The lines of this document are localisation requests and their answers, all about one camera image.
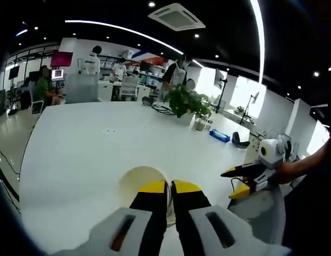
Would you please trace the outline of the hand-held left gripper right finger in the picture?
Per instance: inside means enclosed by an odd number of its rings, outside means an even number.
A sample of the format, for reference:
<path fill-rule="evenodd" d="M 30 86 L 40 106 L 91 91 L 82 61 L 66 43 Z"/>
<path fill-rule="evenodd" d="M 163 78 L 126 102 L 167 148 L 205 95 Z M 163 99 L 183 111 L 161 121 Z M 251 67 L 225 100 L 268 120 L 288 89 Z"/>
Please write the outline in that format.
<path fill-rule="evenodd" d="M 231 211 L 211 205 L 196 184 L 173 180 L 176 230 L 184 255 L 290 255 L 282 245 L 256 238 L 251 226 Z"/>

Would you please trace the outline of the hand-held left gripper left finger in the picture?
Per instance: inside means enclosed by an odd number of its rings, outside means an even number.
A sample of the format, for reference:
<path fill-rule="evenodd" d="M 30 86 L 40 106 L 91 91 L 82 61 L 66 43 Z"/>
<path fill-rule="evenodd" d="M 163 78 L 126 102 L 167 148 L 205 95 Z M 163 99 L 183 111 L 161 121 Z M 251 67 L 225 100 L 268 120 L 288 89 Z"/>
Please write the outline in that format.
<path fill-rule="evenodd" d="M 159 255 L 167 228 L 168 183 L 140 187 L 129 207 L 121 207 L 89 232 L 88 240 L 55 255 Z"/>

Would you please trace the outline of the person's right hand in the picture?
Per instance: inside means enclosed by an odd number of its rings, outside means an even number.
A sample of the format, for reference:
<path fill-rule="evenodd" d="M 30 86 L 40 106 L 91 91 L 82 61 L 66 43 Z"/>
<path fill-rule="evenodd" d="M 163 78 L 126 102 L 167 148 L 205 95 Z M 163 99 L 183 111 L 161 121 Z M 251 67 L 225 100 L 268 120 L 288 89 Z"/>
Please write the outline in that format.
<path fill-rule="evenodd" d="M 287 184 L 305 174 L 304 164 L 299 162 L 283 162 L 275 170 L 275 179 L 279 184 Z"/>

